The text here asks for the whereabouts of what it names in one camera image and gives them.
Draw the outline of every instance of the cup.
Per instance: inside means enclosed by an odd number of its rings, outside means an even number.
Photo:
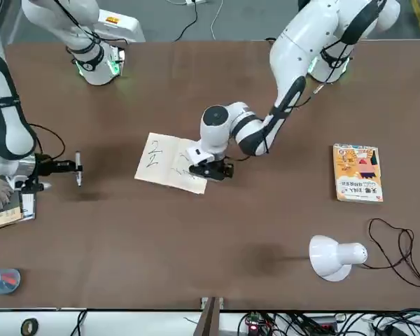
[[[0,269],[0,295],[15,291],[20,284],[20,273],[16,269]]]

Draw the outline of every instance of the white desk lamp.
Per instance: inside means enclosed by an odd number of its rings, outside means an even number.
[[[367,256],[367,250],[359,243],[339,244],[326,236],[314,236],[309,243],[311,266],[328,281],[344,280],[351,266],[365,263]]]

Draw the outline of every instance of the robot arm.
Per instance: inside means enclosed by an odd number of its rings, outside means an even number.
[[[190,172],[217,181],[232,177],[233,165],[225,163],[230,138],[247,156],[268,153],[281,126],[298,106],[309,69],[323,84],[337,80],[345,71],[353,45],[375,28],[380,12],[386,12],[383,27],[396,20],[396,0],[379,1],[355,0],[352,6],[349,0],[312,0],[304,6],[269,54],[277,84],[277,98],[269,114],[261,120],[242,102],[210,106],[201,119],[201,139],[188,149],[193,163]]]
[[[27,157],[35,148],[35,139],[23,115],[0,40],[0,158],[5,162]]]
[[[34,130],[25,120],[0,39],[0,175],[7,177],[12,188],[34,193],[44,189],[44,184],[38,183],[38,176],[53,172],[81,174],[81,164],[34,154],[36,139]]]
[[[67,46],[89,84],[104,85],[121,74],[124,52],[93,32],[99,21],[96,0],[22,0],[22,10]]]

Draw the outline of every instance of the brown table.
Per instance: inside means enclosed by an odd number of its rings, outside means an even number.
[[[0,307],[402,309],[420,288],[390,270],[354,269],[329,283],[313,273],[313,235],[362,242],[369,218],[412,228],[420,269],[420,41],[369,41],[349,73],[288,119],[270,155],[197,196],[134,180],[149,132],[198,139],[203,110],[243,101],[265,116],[276,97],[267,42],[131,45],[124,78],[80,79],[60,44],[12,45],[8,61],[28,119],[83,154],[84,186],[50,179],[37,220],[0,229],[0,267],[23,282]],[[45,151],[54,137],[39,132]],[[331,146],[376,145],[382,205],[335,200]],[[233,155],[240,155],[234,150]],[[377,227],[396,259],[397,234]],[[410,277],[407,269],[402,272]]]

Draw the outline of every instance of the book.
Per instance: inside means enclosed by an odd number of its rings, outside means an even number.
[[[339,201],[383,202],[377,147],[335,143],[333,163]]]
[[[4,176],[0,176],[0,228],[22,219],[20,194],[15,192]]]
[[[188,171],[187,148],[194,144],[193,140],[150,133],[134,178],[203,194],[207,180]]]

